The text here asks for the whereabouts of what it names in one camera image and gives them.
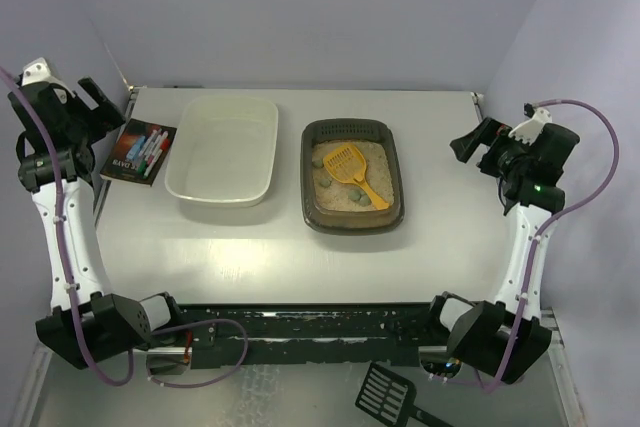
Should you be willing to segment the yellow litter scoop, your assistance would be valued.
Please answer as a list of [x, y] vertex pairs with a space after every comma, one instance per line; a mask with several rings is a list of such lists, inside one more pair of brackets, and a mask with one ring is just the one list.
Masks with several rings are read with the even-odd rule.
[[323, 157], [327, 172], [336, 181], [359, 187], [371, 199], [376, 210], [386, 210], [390, 204], [377, 194], [366, 179], [367, 162], [360, 150], [350, 142], [344, 143]]

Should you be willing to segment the brown litter box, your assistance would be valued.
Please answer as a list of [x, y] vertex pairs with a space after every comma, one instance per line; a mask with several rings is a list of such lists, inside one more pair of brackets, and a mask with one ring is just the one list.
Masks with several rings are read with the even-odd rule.
[[301, 139], [302, 211], [312, 229], [335, 235], [388, 232], [404, 217], [391, 130], [370, 119], [309, 124]]

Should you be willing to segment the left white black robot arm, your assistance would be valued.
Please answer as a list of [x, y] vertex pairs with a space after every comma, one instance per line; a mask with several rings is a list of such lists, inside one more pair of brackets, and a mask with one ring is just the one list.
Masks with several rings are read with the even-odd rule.
[[24, 130], [16, 142], [18, 178], [45, 230], [52, 272], [50, 314], [35, 324], [39, 341], [78, 369], [134, 349], [160, 345], [180, 311], [160, 293], [136, 301], [112, 293], [94, 220], [92, 146], [125, 119], [89, 77], [90, 108], [51, 73], [5, 74], [8, 99]]

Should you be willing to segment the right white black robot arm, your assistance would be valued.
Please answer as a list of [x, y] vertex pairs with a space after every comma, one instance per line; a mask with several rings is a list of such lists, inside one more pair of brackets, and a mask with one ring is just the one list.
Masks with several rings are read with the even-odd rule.
[[446, 337], [447, 354], [492, 376], [495, 385], [518, 381], [550, 345], [539, 290], [552, 223], [565, 206], [557, 182], [579, 141], [539, 108], [514, 128], [486, 118], [450, 143], [460, 162], [486, 146], [477, 166], [498, 180], [510, 232], [505, 264], [488, 299], [445, 292], [434, 298], [429, 316]]

